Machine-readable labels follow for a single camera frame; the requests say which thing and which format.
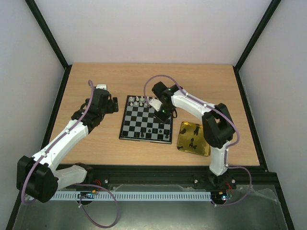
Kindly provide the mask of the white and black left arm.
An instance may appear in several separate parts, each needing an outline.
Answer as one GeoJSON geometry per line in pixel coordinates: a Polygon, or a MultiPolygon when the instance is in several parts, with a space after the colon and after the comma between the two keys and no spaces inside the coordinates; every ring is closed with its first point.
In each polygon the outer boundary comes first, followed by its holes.
{"type": "Polygon", "coordinates": [[[91,97],[71,117],[66,127],[44,148],[32,157],[22,156],[17,163],[16,187],[21,201],[29,195],[42,203],[49,201],[60,189],[74,184],[91,183],[93,169],[83,163],[58,170],[57,167],[72,148],[100,125],[106,114],[118,112],[118,101],[105,84],[92,87],[91,97]]]}

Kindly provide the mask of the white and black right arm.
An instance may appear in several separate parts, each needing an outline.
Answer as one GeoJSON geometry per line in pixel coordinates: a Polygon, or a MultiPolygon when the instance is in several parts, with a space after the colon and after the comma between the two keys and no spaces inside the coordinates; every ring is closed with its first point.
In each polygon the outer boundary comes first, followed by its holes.
{"type": "Polygon", "coordinates": [[[233,134],[234,123],[225,104],[210,104],[189,94],[180,86],[166,87],[161,81],[155,84],[152,92],[157,97],[149,104],[154,108],[154,116],[162,123],[173,115],[176,108],[181,108],[194,115],[203,126],[203,136],[211,148],[208,181],[215,187],[221,187],[227,177],[227,154],[233,134]]]}

